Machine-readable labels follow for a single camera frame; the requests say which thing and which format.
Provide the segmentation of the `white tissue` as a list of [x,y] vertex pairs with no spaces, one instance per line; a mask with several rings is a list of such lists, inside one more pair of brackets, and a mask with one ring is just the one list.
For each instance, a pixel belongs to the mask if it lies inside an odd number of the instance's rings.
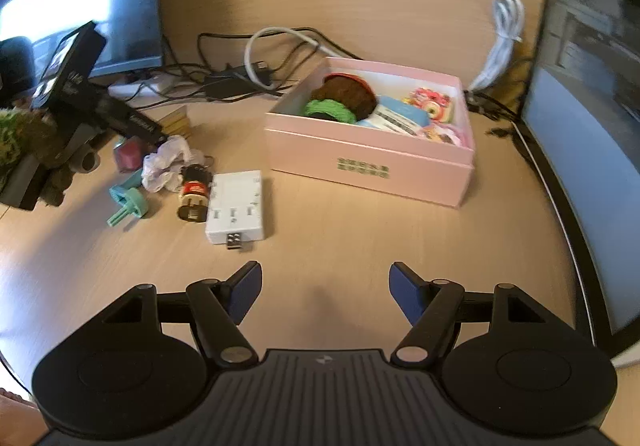
[[182,168],[191,164],[202,166],[204,154],[192,149],[180,135],[169,136],[157,151],[143,159],[141,183],[147,192],[156,194],[163,189],[178,192],[182,185]]

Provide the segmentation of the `teal plastic clip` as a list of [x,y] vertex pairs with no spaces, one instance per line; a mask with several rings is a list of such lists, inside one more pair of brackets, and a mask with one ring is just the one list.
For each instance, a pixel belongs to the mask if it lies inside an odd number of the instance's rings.
[[115,227],[127,216],[143,218],[149,211],[149,203],[140,192],[142,186],[142,169],[133,172],[122,183],[114,185],[108,191],[118,210],[106,221],[110,227]]

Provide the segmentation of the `blue white wipes packet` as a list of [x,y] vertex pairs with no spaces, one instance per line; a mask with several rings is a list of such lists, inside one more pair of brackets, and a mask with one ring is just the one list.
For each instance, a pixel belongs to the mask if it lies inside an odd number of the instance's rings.
[[431,118],[426,111],[383,95],[378,96],[378,106],[372,114],[357,122],[366,128],[411,136],[422,136],[424,128],[430,124]]

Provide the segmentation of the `pink patterned card pack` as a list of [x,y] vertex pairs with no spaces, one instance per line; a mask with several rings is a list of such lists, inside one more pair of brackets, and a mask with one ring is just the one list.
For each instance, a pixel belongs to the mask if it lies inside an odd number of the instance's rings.
[[454,120],[454,100],[431,88],[416,88],[402,101],[425,111],[434,122],[451,123]]

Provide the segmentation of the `crocheted brown green doll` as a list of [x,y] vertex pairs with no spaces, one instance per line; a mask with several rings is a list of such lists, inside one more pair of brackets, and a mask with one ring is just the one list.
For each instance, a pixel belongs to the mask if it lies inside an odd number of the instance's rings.
[[367,119],[378,106],[378,98],[360,76],[334,72],[311,91],[302,115],[307,118],[356,124]]

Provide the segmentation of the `magenta small block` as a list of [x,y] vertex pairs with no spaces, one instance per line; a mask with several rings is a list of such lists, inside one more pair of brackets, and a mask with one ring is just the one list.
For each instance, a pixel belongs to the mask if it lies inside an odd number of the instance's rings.
[[114,145],[115,166],[119,173],[132,173],[141,169],[150,147],[139,137],[120,138]]

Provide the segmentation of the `white power strip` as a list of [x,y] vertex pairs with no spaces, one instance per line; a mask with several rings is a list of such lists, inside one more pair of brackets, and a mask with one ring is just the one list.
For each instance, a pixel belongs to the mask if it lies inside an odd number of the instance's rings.
[[177,82],[178,78],[176,76],[161,73],[152,76],[152,78],[132,83],[118,81],[107,88],[107,93],[120,100],[162,97],[163,94],[167,94]]

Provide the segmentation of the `black power adapter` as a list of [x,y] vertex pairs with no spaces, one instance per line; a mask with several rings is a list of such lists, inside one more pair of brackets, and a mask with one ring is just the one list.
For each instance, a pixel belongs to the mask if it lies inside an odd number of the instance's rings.
[[203,83],[203,94],[209,100],[227,100],[240,96],[250,97],[262,92],[246,76],[242,74],[221,74],[208,76]]

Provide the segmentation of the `pink cardboard box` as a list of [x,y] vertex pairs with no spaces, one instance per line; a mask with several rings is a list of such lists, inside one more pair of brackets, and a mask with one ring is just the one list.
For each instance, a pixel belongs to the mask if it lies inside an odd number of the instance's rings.
[[[360,76],[376,94],[391,98],[406,97],[417,88],[448,95],[460,144],[304,117],[312,90],[336,72]],[[265,136],[276,171],[454,208],[463,202],[474,171],[475,144],[461,80],[387,62],[326,58],[266,113]]]

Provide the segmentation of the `right monitor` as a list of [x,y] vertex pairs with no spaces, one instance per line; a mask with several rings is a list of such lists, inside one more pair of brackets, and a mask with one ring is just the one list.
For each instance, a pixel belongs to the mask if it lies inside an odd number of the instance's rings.
[[639,359],[639,0],[544,0],[513,136],[537,172],[576,277],[580,332]]

